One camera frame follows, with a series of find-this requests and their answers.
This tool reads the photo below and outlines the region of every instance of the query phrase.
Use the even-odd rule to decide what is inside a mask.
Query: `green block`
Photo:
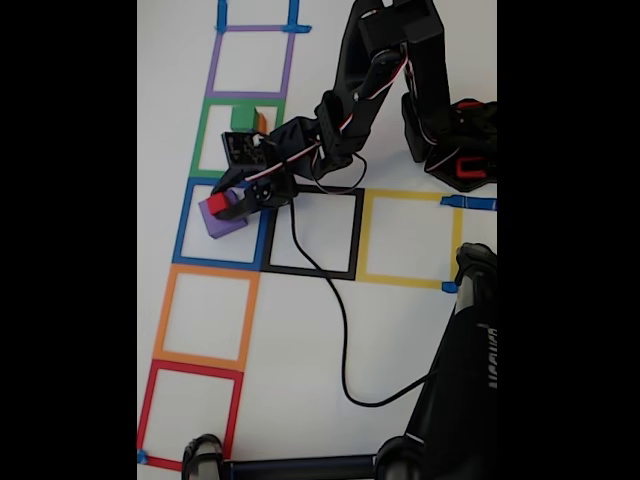
[[[235,105],[231,111],[231,131],[247,132],[258,128],[258,111],[248,105]]]

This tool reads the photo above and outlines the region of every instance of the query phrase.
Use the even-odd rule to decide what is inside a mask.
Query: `red cube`
[[[216,213],[221,212],[230,205],[231,202],[222,192],[218,192],[207,199],[207,207],[209,208],[209,213],[211,215],[215,215]]]

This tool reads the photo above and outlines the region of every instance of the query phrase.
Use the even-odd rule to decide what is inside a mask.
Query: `orange block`
[[[261,113],[258,113],[258,128],[257,130],[260,133],[264,133],[265,135],[267,133],[269,133],[268,129],[267,129],[267,119],[265,118],[265,116]]]

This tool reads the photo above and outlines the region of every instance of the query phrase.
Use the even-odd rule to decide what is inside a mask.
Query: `purple block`
[[[238,201],[238,197],[232,190],[227,190],[224,192],[224,195],[229,199],[231,205],[234,205]],[[213,238],[220,238],[249,224],[246,218],[241,218],[240,220],[218,220],[209,213],[206,200],[198,203],[198,206],[200,207],[204,223],[207,226],[207,232],[209,232],[209,235]]]

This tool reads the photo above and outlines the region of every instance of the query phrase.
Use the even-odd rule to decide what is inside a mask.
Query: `robotic arm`
[[[498,257],[464,244],[456,260],[458,301],[404,435],[376,454],[262,462],[224,460],[220,440],[202,435],[182,480],[498,478]]]
[[[335,84],[316,118],[295,117],[269,135],[223,134],[229,169],[211,195],[238,185],[245,195],[215,217],[233,220],[286,205],[298,195],[294,175],[317,182],[350,166],[403,72],[409,92],[402,115],[414,161],[462,192],[497,182],[497,102],[450,104],[444,27],[432,0],[394,0],[390,7],[356,0]]]

